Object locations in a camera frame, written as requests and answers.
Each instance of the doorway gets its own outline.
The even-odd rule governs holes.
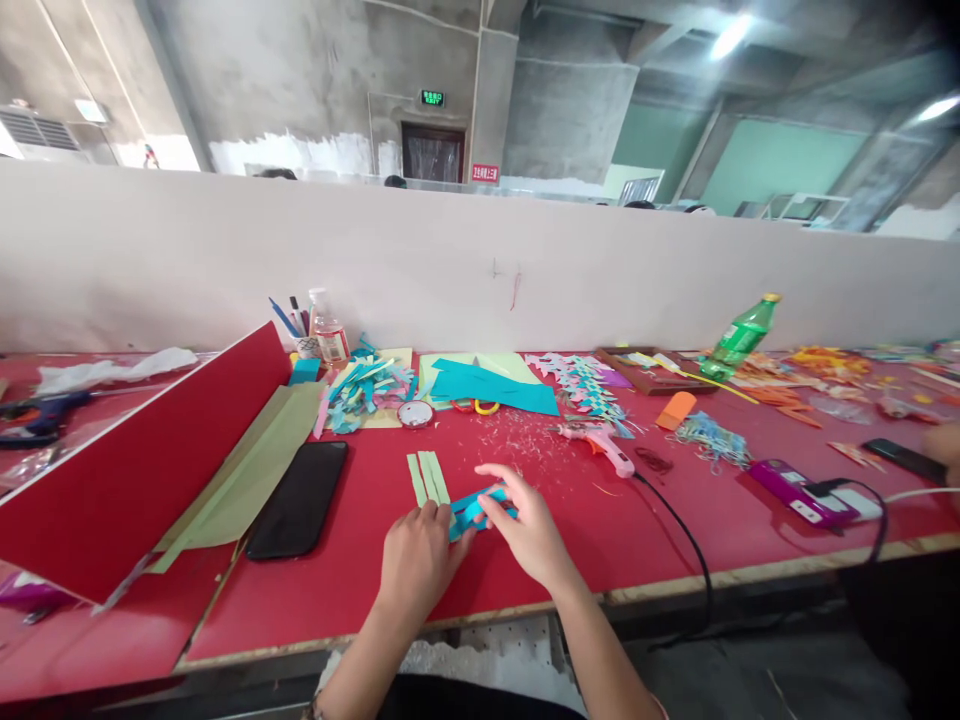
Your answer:
[[[464,132],[400,123],[403,176],[436,182],[463,182]]]

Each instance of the scissors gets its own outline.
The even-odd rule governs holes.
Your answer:
[[[480,401],[474,398],[473,405],[461,405],[456,400],[451,400],[450,404],[460,412],[476,412],[480,415],[493,415],[497,410],[500,409],[500,403],[493,403],[488,407],[482,407]]]

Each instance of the ceiling light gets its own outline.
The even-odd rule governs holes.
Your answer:
[[[717,42],[713,44],[710,59],[719,60],[732,53],[746,36],[752,22],[753,18],[750,15],[740,15],[734,20],[730,27],[720,34]]]
[[[954,95],[946,100],[938,100],[920,113],[920,116],[917,118],[917,120],[920,122],[924,122],[925,120],[933,120],[935,117],[940,117],[944,113],[949,112],[958,104],[960,104],[960,95]]]

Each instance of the red sign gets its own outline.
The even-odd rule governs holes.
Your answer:
[[[474,182],[499,182],[500,168],[497,165],[473,165]]]

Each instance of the plastic bottle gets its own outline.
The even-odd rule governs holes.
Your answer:
[[[335,363],[350,357],[347,336],[343,325],[333,316],[326,288],[310,290],[313,312],[310,318],[310,334],[320,341],[320,354],[325,363]]]
[[[710,357],[700,365],[700,374],[717,382],[732,378],[773,327],[773,311],[780,297],[777,293],[767,293],[763,300],[735,317]]]

